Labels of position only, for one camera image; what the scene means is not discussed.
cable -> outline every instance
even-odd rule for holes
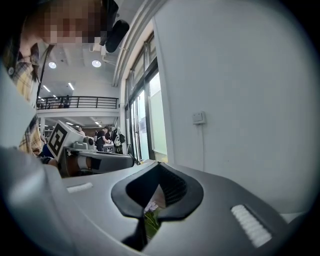
[[[201,140],[201,151],[200,153],[202,153],[202,165],[201,165],[201,170],[203,172],[205,171],[205,138],[204,138],[204,128],[202,124],[198,124],[197,126],[199,126],[199,131],[200,131],[200,140]]]

plaid shirt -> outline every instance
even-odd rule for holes
[[[17,90],[30,102],[32,86],[36,86],[38,89],[39,48],[35,44],[30,49],[31,56],[23,58],[20,53],[20,32],[8,41],[3,51],[2,60]],[[33,117],[26,128],[19,148],[23,152],[36,156],[41,153],[42,142],[37,115]]]

white wall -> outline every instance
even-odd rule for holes
[[[73,96],[94,96],[119,98],[119,87],[112,87],[110,84],[92,81],[82,81],[76,83]]]
[[[295,213],[319,180],[320,80],[294,21],[259,3],[169,0],[154,16],[165,127],[172,162],[201,170],[205,111],[204,170]]]

window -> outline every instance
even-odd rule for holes
[[[139,82],[140,78],[143,76],[145,70],[144,70],[144,55],[140,54],[140,57],[138,58],[134,68],[133,68],[133,84],[136,86],[136,84]]]
[[[156,57],[156,44],[152,34],[144,42],[126,79],[126,133],[137,161],[168,161]]]
[[[149,63],[151,63],[157,56],[156,53],[156,40],[155,37],[153,36],[152,39],[149,42],[149,47],[150,47],[150,52],[149,52]]]

person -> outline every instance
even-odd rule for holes
[[[24,17],[19,31],[7,41],[2,62],[18,92],[31,106],[37,102],[39,86],[39,47],[38,43],[49,44],[47,51],[59,43],[90,43],[104,32],[108,17],[104,0],[41,0]],[[42,151],[39,120],[37,114],[27,127],[19,149],[27,154],[38,156]],[[58,168],[55,159],[39,158],[43,164]],[[87,157],[83,166],[91,168],[91,159]],[[67,163],[70,174],[78,172],[77,159],[70,158]]]
[[[63,108],[67,109],[70,106],[70,99],[69,99],[69,95],[66,96],[65,100],[64,100],[64,105]]]
[[[63,108],[63,104],[64,104],[64,97],[60,97],[59,109],[62,109],[62,108]]]
[[[97,134],[97,140],[96,140],[96,149],[98,151],[104,151],[104,144],[107,143],[109,144],[110,141],[110,134],[109,134],[109,128],[107,126],[105,126],[102,130],[98,131]]]
[[[82,126],[79,126],[78,132],[81,133],[83,136],[86,136],[85,132],[82,130]]]

